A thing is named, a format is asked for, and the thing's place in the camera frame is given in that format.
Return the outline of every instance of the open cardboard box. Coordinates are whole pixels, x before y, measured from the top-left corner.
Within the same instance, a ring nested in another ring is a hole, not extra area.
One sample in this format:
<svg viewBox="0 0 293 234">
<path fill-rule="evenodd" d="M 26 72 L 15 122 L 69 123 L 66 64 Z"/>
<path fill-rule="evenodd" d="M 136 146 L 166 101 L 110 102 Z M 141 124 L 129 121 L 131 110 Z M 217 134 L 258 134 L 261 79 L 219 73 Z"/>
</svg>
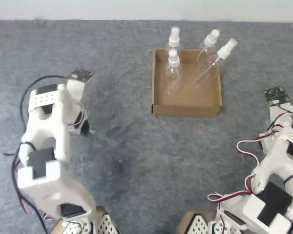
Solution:
<svg viewBox="0 0 293 234">
<path fill-rule="evenodd" d="M 164 67 L 168 61 L 166 49 L 155 49 L 152 68 L 152 107 L 156 115 L 209 116 L 218 115 L 221 106 L 221 87 L 219 69 L 210 72 L 209 84 L 205 88 L 193 85 L 197 70 L 198 50 L 178 51 L 183 75 L 180 92 L 166 95 L 164 89 Z"/>
</svg>

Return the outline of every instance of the circuit board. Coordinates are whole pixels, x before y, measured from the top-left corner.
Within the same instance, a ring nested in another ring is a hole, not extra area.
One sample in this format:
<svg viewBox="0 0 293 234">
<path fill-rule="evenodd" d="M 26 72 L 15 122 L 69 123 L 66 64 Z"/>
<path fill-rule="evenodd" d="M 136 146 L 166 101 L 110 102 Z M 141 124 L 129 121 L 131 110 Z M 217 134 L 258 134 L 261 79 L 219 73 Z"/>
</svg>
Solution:
<svg viewBox="0 0 293 234">
<path fill-rule="evenodd" d="M 70 79 L 75 79 L 83 83 L 88 82 L 96 73 L 94 71 L 75 70 L 69 75 Z"/>
<path fill-rule="evenodd" d="M 291 101 L 283 86 L 266 89 L 263 91 L 263 94 L 270 107 Z"/>
</svg>

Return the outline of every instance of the black wire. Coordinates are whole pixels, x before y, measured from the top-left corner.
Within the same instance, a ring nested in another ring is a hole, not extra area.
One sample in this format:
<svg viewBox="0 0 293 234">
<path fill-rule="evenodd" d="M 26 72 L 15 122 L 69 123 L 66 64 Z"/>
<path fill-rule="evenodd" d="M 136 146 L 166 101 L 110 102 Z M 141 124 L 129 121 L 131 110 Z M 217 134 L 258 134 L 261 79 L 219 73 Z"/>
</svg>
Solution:
<svg viewBox="0 0 293 234">
<path fill-rule="evenodd" d="M 14 156 L 14 153 L 3 153 L 3 156 Z"/>
<path fill-rule="evenodd" d="M 293 175 L 291 175 L 291 176 L 289 176 L 288 178 L 286 178 L 285 180 L 284 180 L 284 182 L 283 182 L 283 184 L 286 184 L 290 179 L 292 179 L 293 178 Z"/>
<path fill-rule="evenodd" d="M 78 222 L 72 222 L 72 221 L 68 221 L 69 223 L 73 223 L 73 224 L 78 224 L 79 227 L 80 227 L 80 232 L 78 234 L 81 234 L 83 232 L 83 228 L 82 228 L 82 225 Z"/>
<path fill-rule="evenodd" d="M 292 232 L 293 232 L 293 222 L 292 222 L 291 227 L 290 227 L 290 229 L 289 229 L 287 234 L 291 234 Z"/>
<path fill-rule="evenodd" d="M 291 113 L 291 114 L 293 114 L 293 112 L 292 112 L 292 111 L 289 111 L 289 110 L 287 110 L 287 109 L 285 109 L 285 108 L 281 107 L 281 106 L 280 106 L 280 104 L 277 104 L 277 107 L 278 107 L 279 109 L 281 109 L 281 110 L 284 110 L 284 111 L 286 111 L 286 112 L 288 112 L 288 113 Z"/>
<path fill-rule="evenodd" d="M 30 141 L 22 142 L 21 145 L 23 145 L 23 144 L 27 144 L 27 145 L 29 145 L 34 151 L 37 150 L 36 147 L 34 146 L 34 144 L 31 143 Z"/>
<path fill-rule="evenodd" d="M 12 161 L 12 165 L 11 165 L 11 176 L 12 176 L 12 182 L 13 182 L 13 186 L 14 186 L 14 189 L 18 195 L 18 197 L 22 198 L 36 213 L 42 227 L 43 227 L 43 230 L 45 232 L 45 234 L 48 234 L 48 230 L 47 230 L 47 227 L 45 226 L 45 223 L 43 221 L 43 218 L 42 216 L 40 215 L 38 209 L 33 205 L 33 203 L 31 203 L 26 197 L 24 197 L 21 192 L 20 192 L 20 189 L 18 188 L 18 184 L 17 184 L 17 181 L 16 181 L 16 177 L 15 177 L 15 172 L 14 172 L 14 168 L 15 168 L 15 165 L 16 165 L 16 161 L 18 159 L 18 156 L 19 156 L 19 152 L 20 152 L 20 147 L 21 147 L 21 144 L 19 145 L 18 149 L 16 150 L 15 152 L 15 155 L 14 155 L 14 158 L 13 158 L 13 161 Z"/>
<path fill-rule="evenodd" d="M 288 113 L 291 113 L 291 114 L 293 114 L 293 112 L 291 112 L 291 111 L 288 111 L 287 109 L 284 109 L 284 108 L 282 108 L 281 106 L 278 106 L 280 109 L 282 109 L 282 110 L 284 110 L 284 111 L 286 111 L 286 112 L 288 112 Z M 269 127 L 266 129 L 266 132 L 275 124 L 275 122 L 277 121 L 277 119 L 278 119 L 278 117 L 273 121 L 273 122 L 271 122 L 271 124 L 269 125 Z"/>
<path fill-rule="evenodd" d="M 67 77 L 63 77 L 63 76 L 58 76 L 58 75 L 48 75 L 48 76 L 44 76 L 44 77 L 40 77 L 37 80 L 35 80 L 34 82 L 32 82 L 25 90 L 25 92 L 23 93 L 22 97 L 21 97 L 21 102 L 20 102 L 20 116 L 21 116 L 21 123 L 23 125 L 23 130 L 24 132 L 26 132 L 26 123 L 24 120 L 24 115 L 23 115 L 23 102 L 25 99 L 25 96 L 27 94 L 27 92 L 30 90 L 31 87 L 33 87 L 36 83 L 38 83 L 39 81 L 46 79 L 46 78 L 61 78 L 61 79 L 68 79 Z"/>
<path fill-rule="evenodd" d="M 221 215 L 219 215 L 219 217 L 220 217 L 221 221 L 223 222 L 223 231 L 221 232 L 221 234 L 224 234 L 224 232 L 225 232 L 225 222 L 224 222 L 224 220 L 223 220 Z"/>
</svg>

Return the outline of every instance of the white wall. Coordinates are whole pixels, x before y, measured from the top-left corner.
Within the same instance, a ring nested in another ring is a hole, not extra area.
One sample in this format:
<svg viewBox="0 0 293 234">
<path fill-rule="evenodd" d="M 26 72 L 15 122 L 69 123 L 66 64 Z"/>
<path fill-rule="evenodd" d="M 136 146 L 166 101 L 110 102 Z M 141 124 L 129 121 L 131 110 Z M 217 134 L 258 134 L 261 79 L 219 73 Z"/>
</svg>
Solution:
<svg viewBox="0 0 293 234">
<path fill-rule="evenodd" d="M 293 0 L 0 0 L 0 20 L 293 22 Z"/>
</svg>

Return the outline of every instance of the gray carpet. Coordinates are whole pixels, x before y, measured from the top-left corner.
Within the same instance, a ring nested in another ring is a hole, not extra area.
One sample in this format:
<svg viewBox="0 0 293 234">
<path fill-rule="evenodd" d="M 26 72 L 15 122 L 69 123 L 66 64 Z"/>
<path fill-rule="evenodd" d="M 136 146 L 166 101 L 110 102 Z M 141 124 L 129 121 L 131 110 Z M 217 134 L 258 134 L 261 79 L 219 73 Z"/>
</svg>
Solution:
<svg viewBox="0 0 293 234">
<path fill-rule="evenodd" d="M 213 28 L 219 45 L 238 46 L 223 66 L 223 109 L 216 118 L 150 114 L 151 60 L 169 29 L 197 48 Z M 244 186 L 255 166 L 235 150 L 268 125 L 261 94 L 284 85 L 293 100 L 293 24 L 171 21 L 0 21 L 0 233 L 42 233 L 19 206 L 10 178 L 22 136 L 18 105 L 36 78 L 94 69 L 85 107 L 94 134 L 73 136 L 76 177 L 104 205 L 123 234 L 172 234 L 187 210 L 214 208 L 210 192 Z M 58 80 L 41 82 L 51 84 Z M 258 145 L 248 150 L 262 158 Z"/>
</svg>

